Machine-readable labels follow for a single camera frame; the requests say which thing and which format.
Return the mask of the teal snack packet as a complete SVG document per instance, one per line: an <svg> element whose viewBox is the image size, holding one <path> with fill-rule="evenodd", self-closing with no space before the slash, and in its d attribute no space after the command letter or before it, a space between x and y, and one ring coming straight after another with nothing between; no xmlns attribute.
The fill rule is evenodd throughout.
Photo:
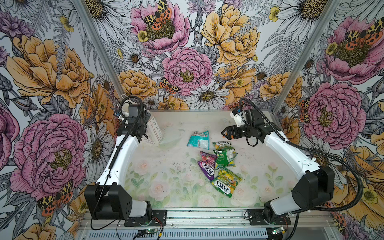
<svg viewBox="0 0 384 240"><path fill-rule="evenodd" d="M194 148L209 150L209 144L210 144L209 131L205 131L202 133L195 131L192 133L188 141L187 147L194 147Z"/></svg>

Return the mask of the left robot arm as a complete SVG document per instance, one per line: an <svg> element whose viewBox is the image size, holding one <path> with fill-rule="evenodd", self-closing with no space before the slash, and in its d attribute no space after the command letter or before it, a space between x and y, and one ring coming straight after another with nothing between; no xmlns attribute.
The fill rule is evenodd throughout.
<svg viewBox="0 0 384 240"><path fill-rule="evenodd" d="M128 118L118 129L116 145L106 169L95 185L86 187L84 196L93 220L134 220L146 222L152 218L148 201L137 201L125 190L126 173L141 138L146 136L150 114Z"/></svg>

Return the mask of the purple Fox's candy packet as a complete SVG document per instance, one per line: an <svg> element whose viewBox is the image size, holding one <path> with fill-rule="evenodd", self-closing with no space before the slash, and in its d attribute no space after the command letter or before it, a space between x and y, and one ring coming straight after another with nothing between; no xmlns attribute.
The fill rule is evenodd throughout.
<svg viewBox="0 0 384 240"><path fill-rule="evenodd" d="M200 155L201 160L197 161L197 163L208 180L212 181L215 176L217 156L205 153L203 151L200 151Z"/></svg>

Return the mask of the yellow green Fox's packet back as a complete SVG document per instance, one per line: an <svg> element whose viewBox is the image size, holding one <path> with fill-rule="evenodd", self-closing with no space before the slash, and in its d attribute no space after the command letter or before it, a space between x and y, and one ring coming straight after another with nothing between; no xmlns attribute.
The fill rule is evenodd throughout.
<svg viewBox="0 0 384 240"><path fill-rule="evenodd" d="M212 144L214 145L215 150L222 150L223 148L229 148L232 146L229 141L212 142Z"/></svg>

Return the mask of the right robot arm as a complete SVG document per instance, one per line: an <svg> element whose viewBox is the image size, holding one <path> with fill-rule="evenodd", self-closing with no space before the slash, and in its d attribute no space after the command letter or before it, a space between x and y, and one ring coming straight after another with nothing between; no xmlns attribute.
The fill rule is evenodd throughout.
<svg viewBox="0 0 384 240"><path fill-rule="evenodd" d="M288 213L301 213L333 198L335 174L329 167L321 167L299 147L294 147L283 132L263 118L245 120L239 114L232 117L235 125L226 127L222 135L228 139L255 137L272 149L296 175L298 182L290 193L265 203L263 219L272 224Z"/></svg>

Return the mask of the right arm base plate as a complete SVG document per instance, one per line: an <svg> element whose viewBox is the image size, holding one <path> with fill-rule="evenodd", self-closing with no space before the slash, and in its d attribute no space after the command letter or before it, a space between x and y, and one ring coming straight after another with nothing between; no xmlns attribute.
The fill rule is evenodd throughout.
<svg viewBox="0 0 384 240"><path fill-rule="evenodd" d="M289 226L292 224L288 215L276 215L269 209L248 209L244 218L249 221L251 226Z"/></svg>

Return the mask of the green snack packet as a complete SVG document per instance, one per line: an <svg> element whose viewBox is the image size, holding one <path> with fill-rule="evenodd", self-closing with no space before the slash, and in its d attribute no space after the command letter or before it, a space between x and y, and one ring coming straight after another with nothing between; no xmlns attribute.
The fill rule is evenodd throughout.
<svg viewBox="0 0 384 240"><path fill-rule="evenodd" d="M224 147L220 150L214 150L214 153L217 156L215 162L215 168L219 167L235 167L235 158L238 155L235 148L233 147Z"/></svg>

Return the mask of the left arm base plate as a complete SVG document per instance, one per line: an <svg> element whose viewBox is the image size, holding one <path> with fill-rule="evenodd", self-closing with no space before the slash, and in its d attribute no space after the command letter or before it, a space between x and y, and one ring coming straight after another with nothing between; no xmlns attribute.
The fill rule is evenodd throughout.
<svg viewBox="0 0 384 240"><path fill-rule="evenodd" d="M152 210L143 217L133 217L125 220L125 227L164 227L167 222L167 210Z"/></svg>

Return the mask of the white patterned paper bag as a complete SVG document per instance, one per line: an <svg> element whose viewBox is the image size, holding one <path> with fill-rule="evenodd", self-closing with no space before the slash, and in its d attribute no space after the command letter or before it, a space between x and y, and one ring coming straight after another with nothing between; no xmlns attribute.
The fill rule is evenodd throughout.
<svg viewBox="0 0 384 240"><path fill-rule="evenodd" d="M150 116L147 122L146 135L142 138L147 144L158 147L163 139L164 132L160 129L154 116Z"/></svg>

